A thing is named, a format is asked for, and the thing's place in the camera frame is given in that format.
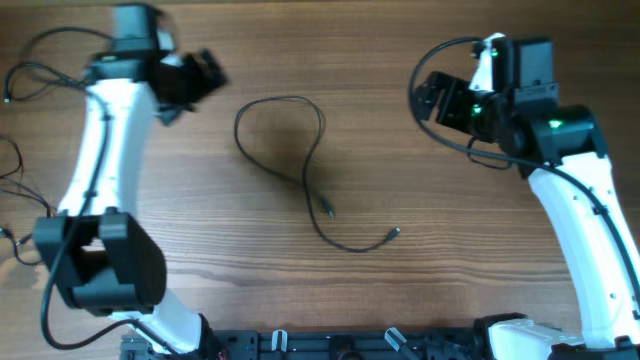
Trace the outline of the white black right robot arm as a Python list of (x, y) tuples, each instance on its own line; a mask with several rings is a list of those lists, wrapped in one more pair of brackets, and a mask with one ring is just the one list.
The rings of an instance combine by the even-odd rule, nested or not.
[[(470, 80), (417, 65), (408, 103), (460, 131), (474, 163), (516, 168), (544, 208), (576, 292), (581, 331), (571, 335), (518, 314), (480, 318), (487, 359), (635, 359), (639, 355), (639, 252), (619, 205), (604, 135), (591, 110), (561, 106), (546, 37), (471, 37)], [(478, 150), (474, 142), (498, 146)]]

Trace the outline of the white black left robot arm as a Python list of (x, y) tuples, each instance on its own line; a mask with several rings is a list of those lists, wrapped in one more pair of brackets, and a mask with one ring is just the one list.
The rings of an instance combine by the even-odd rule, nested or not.
[(86, 122), (72, 180), (33, 239), (49, 271), (46, 291), (68, 307), (132, 327), (158, 356), (225, 359), (205, 317), (168, 289), (164, 255), (136, 218), (151, 123), (172, 123), (226, 81), (208, 50), (178, 55), (164, 19), (148, 4), (114, 7), (111, 43), (82, 86)]

